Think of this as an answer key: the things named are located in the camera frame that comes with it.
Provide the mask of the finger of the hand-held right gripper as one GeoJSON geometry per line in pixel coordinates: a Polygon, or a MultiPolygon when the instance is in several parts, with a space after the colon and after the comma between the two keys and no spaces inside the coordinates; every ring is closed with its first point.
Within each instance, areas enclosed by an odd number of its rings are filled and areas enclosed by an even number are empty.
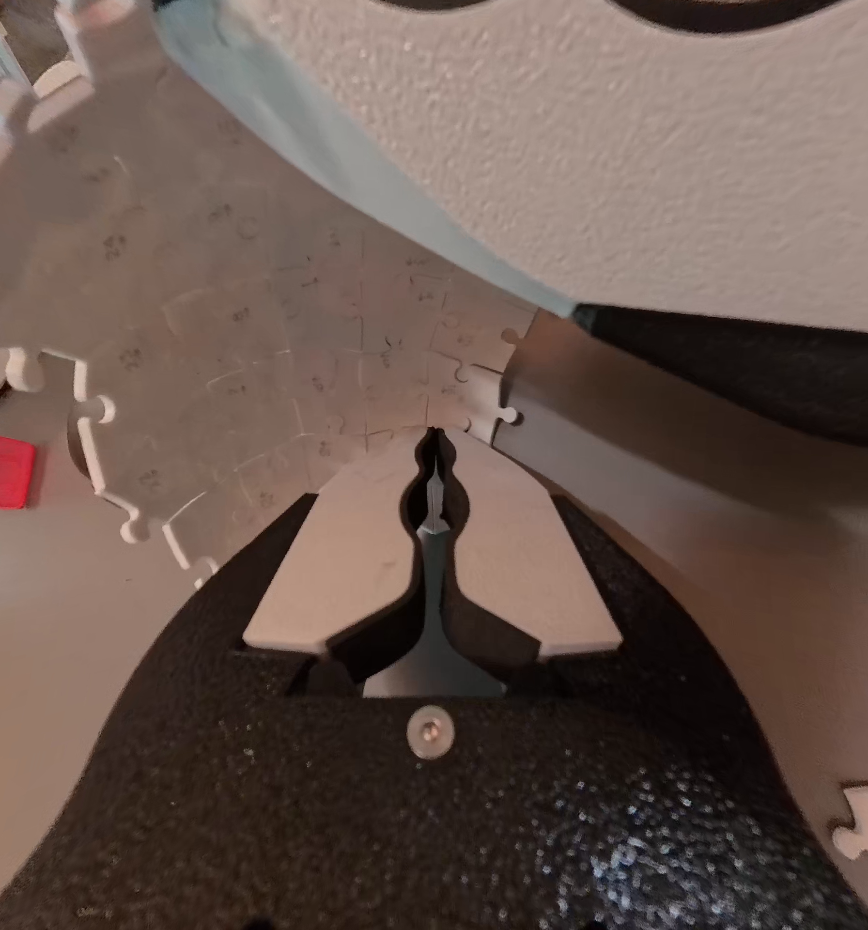
{"type": "Polygon", "coordinates": [[[868,2],[162,2],[156,23],[313,180],[559,314],[868,332],[868,2]]]}

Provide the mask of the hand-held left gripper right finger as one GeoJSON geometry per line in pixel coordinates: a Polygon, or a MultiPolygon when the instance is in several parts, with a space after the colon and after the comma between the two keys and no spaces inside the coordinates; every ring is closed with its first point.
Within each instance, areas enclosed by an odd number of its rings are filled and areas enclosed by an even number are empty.
{"type": "Polygon", "coordinates": [[[441,617],[470,661],[547,661],[623,636],[544,485],[484,442],[439,432],[451,555],[441,617]]]}

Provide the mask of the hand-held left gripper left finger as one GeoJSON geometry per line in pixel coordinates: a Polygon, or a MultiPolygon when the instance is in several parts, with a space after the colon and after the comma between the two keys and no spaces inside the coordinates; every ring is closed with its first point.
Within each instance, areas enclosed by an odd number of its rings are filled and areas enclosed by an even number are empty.
{"type": "Polygon", "coordinates": [[[408,494],[427,429],[396,432],[324,484],[254,611],[245,645],[329,652],[408,595],[423,573],[408,494]]]}

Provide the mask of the partly built puzzle ball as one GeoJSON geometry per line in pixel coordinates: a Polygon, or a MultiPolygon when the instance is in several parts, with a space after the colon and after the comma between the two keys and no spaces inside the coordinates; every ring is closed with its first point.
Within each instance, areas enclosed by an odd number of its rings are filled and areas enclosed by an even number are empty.
{"type": "Polygon", "coordinates": [[[75,74],[0,80],[0,350],[74,365],[95,494],[196,585],[398,434],[486,442],[537,306],[285,161],[164,51],[148,2],[57,2],[75,74]]]}

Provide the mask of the red plastic object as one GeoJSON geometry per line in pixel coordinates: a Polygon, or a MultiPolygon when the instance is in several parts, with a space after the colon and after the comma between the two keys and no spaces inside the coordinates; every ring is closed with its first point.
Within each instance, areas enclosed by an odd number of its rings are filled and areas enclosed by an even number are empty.
{"type": "Polygon", "coordinates": [[[0,436],[0,510],[26,507],[36,460],[36,447],[0,436]]]}

